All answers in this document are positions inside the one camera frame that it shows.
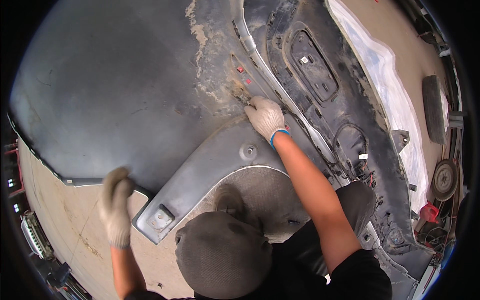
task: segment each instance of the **hand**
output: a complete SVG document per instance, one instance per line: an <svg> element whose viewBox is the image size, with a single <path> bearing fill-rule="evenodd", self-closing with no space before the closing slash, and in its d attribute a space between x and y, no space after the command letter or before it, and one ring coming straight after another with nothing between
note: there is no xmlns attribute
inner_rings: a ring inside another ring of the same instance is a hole
<svg viewBox="0 0 480 300"><path fill-rule="evenodd" d="M127 199L133 193L134 183L129 171L120 167L108 173L103 179L99 195L98 210L105 226L108 242L112 247L123 249L130 245L130 216Z"/></svg>
<svg viewBox="0 0 480 300"><path fill-rule="evenodd" d="M245 113L250 123L275 149L273 146L275 133L277 131L288 133L285 130L285 119L282 109L274 101L262 96L253 97L250 100L250 105L245 107Z"/></svg>

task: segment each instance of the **white plastic sheet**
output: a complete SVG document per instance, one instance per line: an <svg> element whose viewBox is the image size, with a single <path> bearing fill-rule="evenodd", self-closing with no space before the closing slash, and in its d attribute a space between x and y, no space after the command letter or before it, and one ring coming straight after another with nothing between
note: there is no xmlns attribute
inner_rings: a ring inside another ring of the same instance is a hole
<svg viewBox="0 0 480 300"><path fill-rule="evenodd" d="M410 132L410 142L400 152L400 157L405 166L408 182L417 186L417 191L409 191L409 195L411 208L418 213L427 203L427 168L417 116L410 97L395 71L395 54L387 45L374 40L340 0L329 0L329 4L338 25L349 37L370 75L371 83L376 88L387 114L390 129Z"/></svg>

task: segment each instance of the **concrete floor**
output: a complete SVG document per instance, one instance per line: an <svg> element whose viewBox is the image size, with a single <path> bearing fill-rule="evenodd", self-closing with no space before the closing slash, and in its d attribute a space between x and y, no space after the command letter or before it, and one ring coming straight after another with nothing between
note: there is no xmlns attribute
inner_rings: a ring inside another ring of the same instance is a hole
<svg viewBox="0 0 480 300"><path fill-rule="evenodd" d="M433 46L417 37L413 26L392 0L343 2L370 34L387 44L396 55L396 70L420 124L430 182L441 158L442 147L431 142L427 134L421 81L425 76L437 74L443 83L445 75L441 61ZM27 198L55 255L70 265L75 278L94 298L117 299L108 242L96 209L100 187L66 187L35 159L23 143L19 143L19 150ZM145 201L144 196L134 193L129 205L131 216ZM133 229L132 248L149 290L166 298L192 296L192 290L177 267L174 232L155 246Z"/></svg>

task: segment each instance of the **mechanic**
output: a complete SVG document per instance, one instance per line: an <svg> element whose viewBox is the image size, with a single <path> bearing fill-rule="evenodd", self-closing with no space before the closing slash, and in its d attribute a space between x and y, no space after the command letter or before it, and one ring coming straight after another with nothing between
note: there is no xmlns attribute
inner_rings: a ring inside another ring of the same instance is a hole
<svg viewBox="0 0 480 300"><path fill-rule="evenodd" d="M261 222L246 223L239 192L219 187L216 211L200 214L176 234L177 264L194 299L391 299L390 279L357 239L373 215L373 190L355 181L334 191L290 138L274 101L253 97L245 112L280 155L311 220L284 243L269 244ZM121 299L162 300L146 290L130 248L127 198L134 183L127 176L125 168L110 172L98 203L115 289Z"/></svg>

